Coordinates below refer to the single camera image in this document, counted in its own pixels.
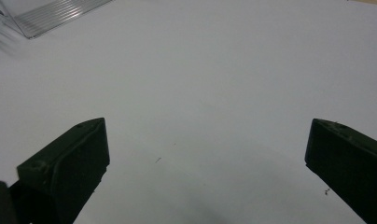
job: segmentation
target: clear plastic tray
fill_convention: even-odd
[[[110,1],[0,0],[0,19],[27,38],[35,38]]]

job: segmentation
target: white table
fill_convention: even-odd
[[[0,180],[106,119],[77,224],[364,223],[304,154],[313,118],[377,140],[377,6],[116,0],[34,40],[0,29]]]

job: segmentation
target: transparent plastic object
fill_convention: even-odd
[[[35,38],[111,1],[0,0],[0,19],[27,38]]]

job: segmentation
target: white surface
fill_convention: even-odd
[[[77,224],[363,223],[304,153],[312,118],[377,139],[377,6],[117,0],[35,40],[9,34],[1,180],[106,118],[111,165]]]

